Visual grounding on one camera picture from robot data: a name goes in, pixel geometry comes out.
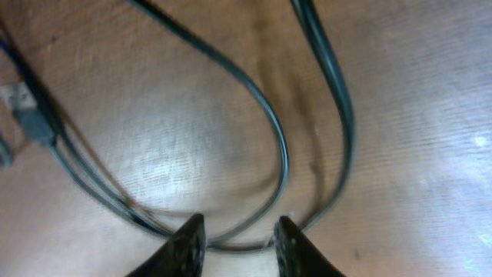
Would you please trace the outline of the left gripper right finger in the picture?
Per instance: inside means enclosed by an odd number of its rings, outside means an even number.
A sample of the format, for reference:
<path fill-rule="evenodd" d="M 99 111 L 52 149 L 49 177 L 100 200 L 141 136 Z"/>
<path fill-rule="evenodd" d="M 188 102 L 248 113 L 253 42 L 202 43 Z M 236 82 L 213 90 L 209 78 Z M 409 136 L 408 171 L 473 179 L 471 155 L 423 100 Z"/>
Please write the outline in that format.
<path fill-rule="evenodd" d="M 280 277 L 345 277 L 287 216 L 275 224 L 274 249 Z"/>

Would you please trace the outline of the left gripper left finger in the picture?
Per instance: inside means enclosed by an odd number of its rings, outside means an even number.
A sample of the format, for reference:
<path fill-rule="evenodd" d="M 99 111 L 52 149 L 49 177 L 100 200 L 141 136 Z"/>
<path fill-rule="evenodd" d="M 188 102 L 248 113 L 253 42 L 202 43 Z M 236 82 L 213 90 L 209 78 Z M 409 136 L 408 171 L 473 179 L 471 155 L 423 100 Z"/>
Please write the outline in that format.
<path fill-rule="evenodd" d="M 201 277 L 205 249 L 204 216 L 194 214 L 127 277 Z"/>

